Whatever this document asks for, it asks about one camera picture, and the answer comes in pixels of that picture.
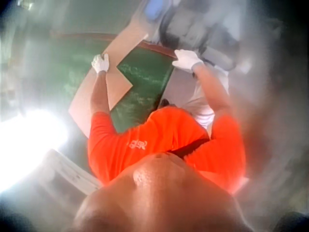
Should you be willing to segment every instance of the orange sleeve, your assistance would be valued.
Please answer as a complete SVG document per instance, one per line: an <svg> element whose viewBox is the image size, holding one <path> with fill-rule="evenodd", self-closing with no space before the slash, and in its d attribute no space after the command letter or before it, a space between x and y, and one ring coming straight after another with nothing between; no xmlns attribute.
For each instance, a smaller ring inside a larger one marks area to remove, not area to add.
<svg viewBox="0 0 309 232"><path fill-rule="evenodd" d="M162 139L168 117L162 111L154 113L144 124L124 133L116 132L108 114L93 115L88 140L89 166L103 184L146 155L172 148L171 134Z"/></svg>
<svg viewBox="0 0 309 232"><path fill-rule="evenodd" d="M245 151L239 126L226 114L216 119L211 139L185 157L190 166L201 172L217 174L216 184L233 192L245 173Z"/></svg>

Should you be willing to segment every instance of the white glove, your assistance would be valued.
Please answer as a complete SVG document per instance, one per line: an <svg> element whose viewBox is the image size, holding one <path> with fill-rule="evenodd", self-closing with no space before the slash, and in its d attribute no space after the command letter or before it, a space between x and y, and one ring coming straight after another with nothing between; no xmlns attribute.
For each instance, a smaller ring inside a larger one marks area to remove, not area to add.
<svg viewBox="0 0 309 232"><path fill-rule="evenodd" d="M92 61L91 64L92 64L92 67L96 70L97 73L99 73L100 71L107 72L107 70L110 66L108 55L104 54L104 58L102 58L101 55L96 55L93 58L93 61Z"/></svg>
<svg viewBox="0 0 309 232"><path fill-rule="evenodd" d="M187 50L175 50L175 54L178 58L177 61L173 61L173 66L176 68L192 73L192 68L197 63L203 63L201 59L197 57L197 54L193 51Z"/></svg>

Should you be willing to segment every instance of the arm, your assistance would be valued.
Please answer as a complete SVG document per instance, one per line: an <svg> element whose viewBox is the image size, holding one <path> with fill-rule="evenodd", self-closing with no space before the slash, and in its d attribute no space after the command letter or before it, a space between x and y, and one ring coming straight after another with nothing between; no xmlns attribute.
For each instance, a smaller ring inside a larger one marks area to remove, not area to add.
<svg viewBox="0 0 309 232"><path fill-rule="evenodd" d="M176 50L178 61L173 65L187 72L194 72L201 83L205 98L215 112L216 118L222 113L231 113L230 99L224 87L193 51Z"/></svg>
<svg viewBox="0 0 309 232"><path fill-rule="evenodd" d="M208 104L215 112L211 139L186 156L187 164L204 172L217 174L215 183L233 192L245 172L244 145L236 120L231 115L228 94L220 81L192 51L176 50L173 65L194 72Z"/></svg>
<svg viewBox="0 0 309 232"><path fill-rule="evenodd" d="M101 55L95 56L92 66L97 72L97 78L90 100L91 115L94 115L96 112L103 112L109 115L110 108L106 86L106 72L109 68L108 55L105 54L104 59Z"/></svg>
<svg viewBox="0 0 309 232"><path fill-rule="evenodd" d="M194 65L192 69L202 86L209 106L215 114L217 115L223 111L230 112L231 104L229 95L218 78L203 63Z"/></svg>

